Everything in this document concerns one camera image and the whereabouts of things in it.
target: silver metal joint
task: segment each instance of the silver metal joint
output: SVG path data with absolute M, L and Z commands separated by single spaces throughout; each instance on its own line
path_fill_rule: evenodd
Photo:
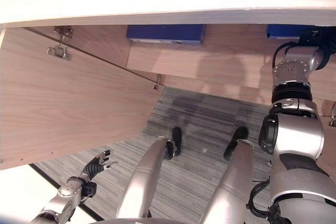
M 323 59 L 319 47 L 293 47 L 272 71 L 273 86 L 288 82 L 301 82 L 310 86 L 309 75 L 318 68 Z

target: cabinet door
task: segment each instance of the cabinet door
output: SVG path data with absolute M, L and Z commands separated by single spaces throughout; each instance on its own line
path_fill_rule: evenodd
M 161 90 L 153 82 L 22 28 L 0 36 L 1 169 L 111 142 L 143 129 Z

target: blue box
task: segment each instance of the blue box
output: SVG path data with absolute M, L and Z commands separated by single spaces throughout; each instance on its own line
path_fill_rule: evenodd
M 268 25 L 266 35 L 269 39 L 300 39 L 302 31 L 319 26 L 310 25 Z
M 205 25 L 129 25 L 127 38 L 134 42 L 201 45 Z

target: cabinet hinge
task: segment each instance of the cabinet hinge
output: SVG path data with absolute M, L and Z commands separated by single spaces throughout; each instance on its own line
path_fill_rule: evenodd
M 60 36 L 60 44 L 55 47 L 48 47 L 47 54 L 56 56 L 64 60 L 70 60 L 71 54 L 68 54 L 67 48 L 74 32 L 71 26 L 55 26 L 54 32 Z
M 158 90 L 162 81 L 162 74 L 156 75 L 156 84 L 153 86 L 153 89 Z

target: silver robot leg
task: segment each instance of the silver robot leg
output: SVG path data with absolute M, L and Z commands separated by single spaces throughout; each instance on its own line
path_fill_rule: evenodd
M 253 148 L 238 140 L 228 168 L 219 182 L 200 224 L 242 224 L 253 175 Z
M 172 144 L 166 139 L 157 140 L 143 155 L 119 204 L 117 219 L 146 217 L 169 143 Z

